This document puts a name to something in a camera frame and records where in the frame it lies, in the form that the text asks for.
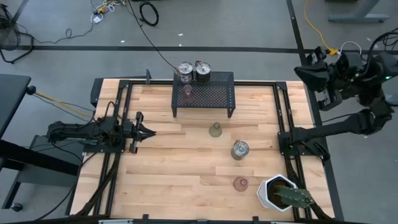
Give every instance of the wooden table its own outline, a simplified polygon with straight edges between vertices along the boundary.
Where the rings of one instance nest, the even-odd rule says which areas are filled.
[[[103,116],[107,103],[115,100],[118,83],[118,79],[104,80],[96,117]],[[303,83],[287,82],[287,86],[295,126],[312,127]],[[173,118],[171,85],[134,85],[129,118],[134,120],[141,111],[144,125],[157,135],[139,143],[137,154],[126,148],[122,155],[111,217],[142,218],[149,214],[150,219],[252,220],[258,216],[260,220],[293,220],[291,210],[280,213],[264,208],[256,196],[261,181],[277,174],[287,176],[277,141],[279,125],[272,88],[235,86],[235,94],[236,109],[230,119],[225,109],[199,108],[180,108]],[[218,138],[208,133],[215,121],[223,129]],[[250,146],[242,161],[235,161],[230,154],[237,139]],[[95,155],[82,168],[71,214],[95,191],[103,156]],[[302,164],[307,189],[324,212],[334,217],[321,160],[302,156]],[[237,176],[248,179],[245,192],[234,189]],[[107,191],[100,213],[104,212]]]

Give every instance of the white pot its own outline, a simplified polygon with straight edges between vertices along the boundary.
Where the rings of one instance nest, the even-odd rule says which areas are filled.
[[[284,177],[282,174],[278,174],[278,175],[276,175],[275,177],[273,177],[271,179],[263,180],[261,182],[259,190],[257,191],[257,196],[259,197],[262,206],[264,206],[266,208],[274,208],[274,209],[276,209],[276,210],[278,210],[280,212],[285,212],[288,209],[290,209],[292,206],[289,206],[287,208],[281,209],[278,206],[274,205],[270,200],[268,200],[267,184],[269,182],[273,181],[274,179],[278,178],[278,177],[286,180],[290,184],[290,186],[292,188],[295,188],[295,189],[297,188],[297,186],[293,182],[291,182],[288,178]]]

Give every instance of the potted cactus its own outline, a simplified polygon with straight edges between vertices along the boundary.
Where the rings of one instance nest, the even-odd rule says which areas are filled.
[[[283,175],[264,180],[257,191],[262,206],[284,212],[292,206],[306,208],[314,203],[307,190],[297,186]]]
[[[309,191],[305,189],[293,189],[279,185],[275,195],[280,197],[280,202],[296,208],[307,208],[314,203]]]

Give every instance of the chair wheel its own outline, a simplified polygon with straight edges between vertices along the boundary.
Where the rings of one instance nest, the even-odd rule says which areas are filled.
[[[20,212],[24,207],[20,203],[12,203],[11,209],[14,212]]]

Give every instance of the gray floor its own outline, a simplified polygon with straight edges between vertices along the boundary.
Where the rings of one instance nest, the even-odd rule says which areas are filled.
[[[22,0],[1,2],[9,5],[9,10],[14,14]],[[144,29],[158,46],[297,47],[285,1],[163,0],[153,3],[160,13],[159,25],[144,26]],[[314,1],[308,8],[308,17],[323,32],[330,47],[339,48],[343,42],[353,40],[368,49],[368,39],[373,40],[396,27],[397,1],[381,1],[375,7],[374,13],[388,13],[391,16],[383,24],[330,24],[326,18],[331,12],[354,11],[362,3],[358,1],[351,5]],[[294,0],[304,47],[312,49],[322,43],[304,20],[304,4],[304,0]],[[134,3],[133,6],[138,12],[138,5]],[[67,28],[71,28],[74,34],[89,29],[90,7],[89,0],[30,0],[18,23],[40,40],[56,40],[64,37]],[[204,34],[198,30],[210,31]],[[64,40],[59,45],[149,46],[149,43],[127,9],[116,6],[116,11],[107,14],[91,33],[85,37]],[[6,55],[13,57],[20,53],[16,50],[6,52]],[[175,65],[186,60],[202,59],[209,62],[214,70],[233,71],[236,79],[247,80],[298,80],[293,68],[300,65],[297,54],[164,52],[163,55]],[[170,67],[156,52],[38,50],[15,65],[0,62],[0,73],[28,75],[38,91],[87,107],[90,106],[89,94],[94,78],[143,75],[147,68],[154,78],[172,77]],[[394,92],[397,82],[398,79],[386,83],[386,92]],[[333,111],[322,113],[322,117],[332,118],[360,109],[354,100],[348,100]],[[29,145],[35,134],[45,134],[47,126],[58,120],[81,123],[69,114],[26,96],[4,139]],[[328,138],[341,206],[347,221],[395,223],[398,206],[395,127],[397,120],[393,119],[382,131],[366,139],[354,134]],[[0,173],[0,201],[5,197],[14,176],[11,170]],[[16,201],[23,203],[25,209],[19,213],[0,210],[0,222],[35,219],[49,211],[67,192],[68,189],[62,187],[22,185]],[[49,217],[61,217],[65,206]]]

